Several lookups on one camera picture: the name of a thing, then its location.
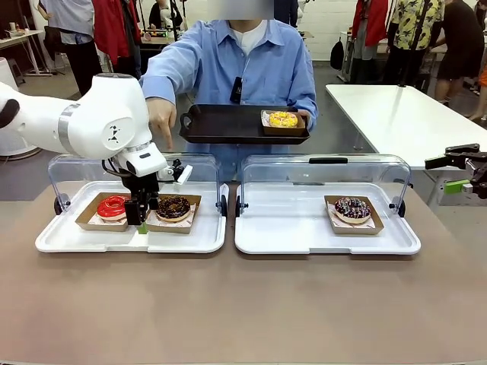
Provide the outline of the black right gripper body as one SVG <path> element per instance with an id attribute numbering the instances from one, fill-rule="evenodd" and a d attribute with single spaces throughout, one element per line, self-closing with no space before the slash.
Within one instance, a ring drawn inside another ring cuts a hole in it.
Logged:
<path id="1" fill-rule="evenodd" d="M 472 169 L 469 184 L 472 193 L 479 198 L 486 198 L 486 152 L 467 153 L 466 166 Z"/>

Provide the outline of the person's left hand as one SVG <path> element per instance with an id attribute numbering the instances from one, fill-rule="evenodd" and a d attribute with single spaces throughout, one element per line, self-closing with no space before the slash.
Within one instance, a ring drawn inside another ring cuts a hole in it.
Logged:
<path id="1" fill-rule="evenodd" d="M 310 128 L 313 126 L 312 115 L 309 111 L 305 109 L 299 109 L 296 112 L 296 116 L 298 117 L 298 128 L 300 130 L 307 130 L 309 131 Z"/>

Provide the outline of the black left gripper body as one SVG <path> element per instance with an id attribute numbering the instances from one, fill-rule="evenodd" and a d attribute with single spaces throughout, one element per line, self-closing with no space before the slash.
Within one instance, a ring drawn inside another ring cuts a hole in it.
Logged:
<path id="1" fill-rule="evenodd" d="M 122 177 L 123 185 L 130 191 L 130 200 L 137 201 L 148 210 L 148 196 L 151 192 L 159 193 L 158 175 L 150 173 L 146 176 L 135 176 L 126 173 Z"/>

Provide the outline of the person's right hand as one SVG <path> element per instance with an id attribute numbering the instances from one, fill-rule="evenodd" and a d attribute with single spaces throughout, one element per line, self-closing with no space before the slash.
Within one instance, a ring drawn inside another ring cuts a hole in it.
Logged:
<path id="1" fill-rule="evenodd" d="M 177 118 L 176 105 L 169 100 L 151 97 L 146 100 L 149 122 L 153 129 L 157 129 L 164 138 L 167 149 L 173 150 L 171 129 Z"/>

